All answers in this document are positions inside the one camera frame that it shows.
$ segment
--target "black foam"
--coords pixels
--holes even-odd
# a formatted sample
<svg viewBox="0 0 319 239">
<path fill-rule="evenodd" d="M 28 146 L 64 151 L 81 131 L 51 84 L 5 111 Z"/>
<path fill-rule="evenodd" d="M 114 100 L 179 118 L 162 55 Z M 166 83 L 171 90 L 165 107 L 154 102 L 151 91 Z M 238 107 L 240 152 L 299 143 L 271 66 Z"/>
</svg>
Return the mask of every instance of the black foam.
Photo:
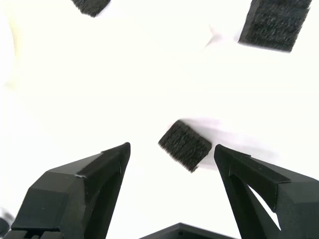
<svg viewBox="0 0 319 239">
<path fill-rule="evenodd" d="M 190 172 L 196 170 L 212 148 L 211 142 L 180 120 L 160 139 L 159 145 Z"/>
<path fill-rule="evenodd" d="M 253 0 L 239 42 L 292 51 L 310 3 L 310 0 Z"/>
<path fill-rule="evenodd" d="M 72 0 L 81 13 L 96 17 L 111 0 Z"/>
</svg>

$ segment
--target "white table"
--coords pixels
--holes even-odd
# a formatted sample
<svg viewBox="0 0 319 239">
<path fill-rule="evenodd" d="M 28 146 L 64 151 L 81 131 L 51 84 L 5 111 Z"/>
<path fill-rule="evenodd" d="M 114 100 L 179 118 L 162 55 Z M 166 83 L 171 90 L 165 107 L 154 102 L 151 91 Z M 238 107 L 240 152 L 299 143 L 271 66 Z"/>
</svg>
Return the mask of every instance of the white table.
<svg viewBox="0 0 319 239">
<path fill-rule="evenodd" d="M 213 151 L 190 174 L 157 145 L 180 118 L 191 119 L 214 145 L 319 179 L 315 4 L 294 51 L 285 54 L 236 44 L 237 30 L 228 24 L 224 31 L 220 22 L 226 39 L 204 48 L 213 24 L 200 17 L 194 22 L 207 25 L 191 30 L 201 37 L 179 45 L 191 35 L 187 24 L 174 30 L 187 10 L 178 13 L 176 4 L 180 20 L 173 22 L 171 10 L 171 24 L 160 28 L 157 15 L 150 22 L 158 28 L 150 30 L 147 14 L 133 17 L 132 8 L 115 2 L 118 14 L 108 15 L 110 7 L 96 19 L 81 16 L 71 1 L 7 2 L 16 57 L 1 92 L 1 206 L 16 214 L 44 171 L 129 141 L 107 238 L 138 239 L 178 222 L 240 238 Z M 227 13 L 226 6 L 220 11 Z"/>
</svg>

